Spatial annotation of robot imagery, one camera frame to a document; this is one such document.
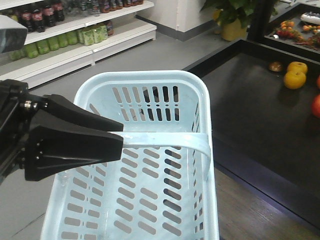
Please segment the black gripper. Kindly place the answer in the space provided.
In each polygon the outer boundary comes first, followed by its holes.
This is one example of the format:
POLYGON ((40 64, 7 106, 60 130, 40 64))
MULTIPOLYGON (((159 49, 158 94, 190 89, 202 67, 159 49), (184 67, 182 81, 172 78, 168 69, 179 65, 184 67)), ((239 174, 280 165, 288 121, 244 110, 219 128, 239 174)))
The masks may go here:
POLYGON ((124 139, 110 132, 123 129, 122 123, 84 110, 61 95, 34 95, 25 82, 2 80, 0 182, 18 169, 24 169, 27 181, 38 182, 69 169, 117 161, 124 139), (40 109, 81 128, 37 126, 30 132, 31 120, 40 109))

